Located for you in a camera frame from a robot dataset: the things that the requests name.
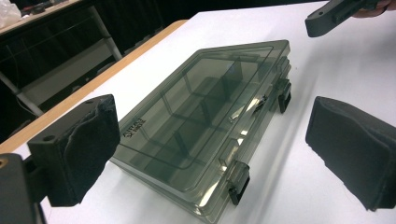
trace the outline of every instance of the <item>box latch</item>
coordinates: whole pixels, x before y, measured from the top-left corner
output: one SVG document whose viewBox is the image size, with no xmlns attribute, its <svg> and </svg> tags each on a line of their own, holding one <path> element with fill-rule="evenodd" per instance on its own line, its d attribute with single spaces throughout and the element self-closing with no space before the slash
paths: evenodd
<svg viewBox="0 0 396 224">
<path fill-rule="evenodd" d="M 279 109 L 281 113 L 286 111 L 291 99 L 291 83 L 288 79 L 280 78 L 277 82 Z"/>
<path fill-rule="evenodd" d="M 233 204 L 238 205 L 241 198 L 248 186 L 248 181 L 250 180 L 249 167 L 247 164 L 236 161 L 233 169 L 233 173 L 230 176 L 229 182 L 231 187 L 228 190 L 230 194 L 231 201 Z"/>
</svg>

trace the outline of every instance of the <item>plastic storage box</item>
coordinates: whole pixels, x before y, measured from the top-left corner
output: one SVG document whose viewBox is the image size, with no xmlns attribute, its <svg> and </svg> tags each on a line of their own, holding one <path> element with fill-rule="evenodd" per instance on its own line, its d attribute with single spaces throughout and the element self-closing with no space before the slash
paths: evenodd
<svg viewBox="0 0 396 224">
<path fill-rule="evenodd" d="M 217 222 L 241 200 L 248 161 L 290 100 L 289 52 L 286 40 L 198 50 L 120 121 L 111 160 Z"/>
</svg>

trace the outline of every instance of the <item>black foam pad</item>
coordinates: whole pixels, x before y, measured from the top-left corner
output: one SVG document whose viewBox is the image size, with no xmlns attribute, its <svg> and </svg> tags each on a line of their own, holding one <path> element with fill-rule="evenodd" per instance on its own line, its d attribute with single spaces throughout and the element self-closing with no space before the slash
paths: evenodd
<svg viewBox="0 0 396 224">
<path fill-rule="evenodd" d="M 306 143 L 366 209 L 396 204 L 396 128 L 358 108 L 317 97 Z"/>
<path fill-rule="evenodd" d="M 33 161 L 46 173 L 51 205 L 81 203 L 119 142 L 112 95 L 78 105 L 30 140 Z"/>
</svg>

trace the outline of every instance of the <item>hand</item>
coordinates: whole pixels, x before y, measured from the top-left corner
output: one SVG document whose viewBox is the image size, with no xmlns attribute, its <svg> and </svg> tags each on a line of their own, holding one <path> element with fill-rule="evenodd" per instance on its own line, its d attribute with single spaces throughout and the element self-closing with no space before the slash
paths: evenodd
<svg viewBox="0 0 396 224">
<path fill-rule="evenodd" d="M 379 16 L 385 11 L 392 11 L 392 10 L 396 10 L 396 0 L 380 0 L 376 5 L 376 9 L 374 10 L 361 9 L 357 13 L 355 13 L 353 17 L 371 18 L 371 17 Z"/>
</svg>

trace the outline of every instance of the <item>white tabletop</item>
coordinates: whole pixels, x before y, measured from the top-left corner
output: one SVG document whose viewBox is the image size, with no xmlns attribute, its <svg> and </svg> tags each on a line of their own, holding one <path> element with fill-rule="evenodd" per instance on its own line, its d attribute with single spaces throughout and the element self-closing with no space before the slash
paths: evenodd
<svg viewBox="0 0 396 224">
<path fill-rule="evenodd" d="M 351 18 L 309 38 L 304 19 L 322 5 L 198 13 L 86 99 L 112 93 L 121 119 L 198 49 L 288 39 L 290 105 L 273 117 L 250 161 L 241 203 L 228 204 L 219 223 L 395 223 L 395 209 L 366 211 L 304 137 L 318 95 L 396 126 L 396 12 Z M 26 145 L 16 152 L 28 155 Z M 201 223 L 111 162 L 82 204 L 42 205 L 48 223 Z"/>
</svg>

